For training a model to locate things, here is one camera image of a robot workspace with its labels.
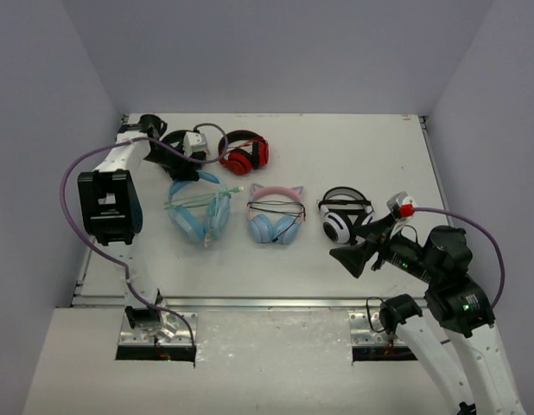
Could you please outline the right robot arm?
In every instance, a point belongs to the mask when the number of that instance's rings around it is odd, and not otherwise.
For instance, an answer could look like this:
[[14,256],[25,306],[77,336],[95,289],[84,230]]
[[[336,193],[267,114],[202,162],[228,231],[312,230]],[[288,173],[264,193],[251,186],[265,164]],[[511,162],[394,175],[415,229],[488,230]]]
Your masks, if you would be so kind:
[[384,332],[403,342],[434,382],[447,414],[525,412],[501,341],[493,305],[469,276],[473,258],[462,228],[437,226],[424,244],[404,237],[399,222],[409,214],[388,214],[360,227],[363,242],[330,250],[355,278],[375,257],[377,270],[391,264],[427,285],[424,301],[453,346],[451,356],[437,339],[421,308],[408,294],[381,302]]

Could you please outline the light blue headphones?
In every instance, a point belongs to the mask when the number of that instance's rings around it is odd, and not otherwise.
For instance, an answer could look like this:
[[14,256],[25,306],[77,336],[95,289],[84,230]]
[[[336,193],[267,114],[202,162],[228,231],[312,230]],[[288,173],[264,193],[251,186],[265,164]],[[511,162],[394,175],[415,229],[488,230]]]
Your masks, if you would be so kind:
[[209,194],[175,196],[190,181],[173,181],[164,205],[169,219],[193,243],[204,247],[219,240],[231,213],[232,190],[215,174],[199,171],[199,180],[216,185]]

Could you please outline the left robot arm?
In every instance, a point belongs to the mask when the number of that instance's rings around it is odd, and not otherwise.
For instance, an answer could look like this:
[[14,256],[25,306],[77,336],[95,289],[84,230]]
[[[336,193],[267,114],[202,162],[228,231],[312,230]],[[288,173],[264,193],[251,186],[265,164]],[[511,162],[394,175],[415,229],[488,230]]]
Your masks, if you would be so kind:
[[159,144],[166,130],[167,123],[153,114],[142,115],[135,124],[122,124],[104,160],[77,178],[84,228],[121,271],[125,320],[131,329],[147,335],[161,332],[173,320],[167,317],[139,247],[143,209],[133,174],[144,161],[165,164],[175,158],[173,151]]

